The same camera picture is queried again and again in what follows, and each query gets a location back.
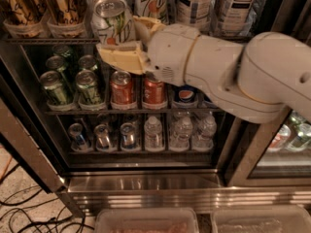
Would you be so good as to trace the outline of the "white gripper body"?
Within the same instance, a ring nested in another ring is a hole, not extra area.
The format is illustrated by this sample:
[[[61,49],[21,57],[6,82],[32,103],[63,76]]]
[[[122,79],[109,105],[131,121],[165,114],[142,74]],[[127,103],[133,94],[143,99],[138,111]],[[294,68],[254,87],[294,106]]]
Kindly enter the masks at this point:
[[[148,44],[146,72],[161,82],[184,85],[187,60],[199,36],[198,29],[183,24],[157,31]]]

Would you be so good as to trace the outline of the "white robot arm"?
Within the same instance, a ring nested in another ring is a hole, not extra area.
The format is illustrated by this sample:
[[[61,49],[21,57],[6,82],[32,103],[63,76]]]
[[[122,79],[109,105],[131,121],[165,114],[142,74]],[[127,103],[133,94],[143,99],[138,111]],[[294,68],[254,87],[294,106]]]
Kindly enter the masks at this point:
[[[188,84],[220,109],[266,123],[289,107],[311,119],[311,47],[277,32],[260,33],[242,45],[203,35],[183,24],[137,18],[138,39],[99,44],[104,62],[136,75]]]

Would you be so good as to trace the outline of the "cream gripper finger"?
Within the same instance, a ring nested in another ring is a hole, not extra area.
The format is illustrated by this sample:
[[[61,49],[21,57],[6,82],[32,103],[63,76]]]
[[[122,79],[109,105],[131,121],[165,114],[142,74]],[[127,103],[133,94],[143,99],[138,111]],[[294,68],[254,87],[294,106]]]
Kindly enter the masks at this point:
[[[143,44],[147,44],[157,31],[166,27],[159,19],[153,17],[134,16],[136,38]]]
[[[143,75],[148,65],[148,56],[140,41],[125,42],[119,45],[97,44],[101,59],[115,69]]]

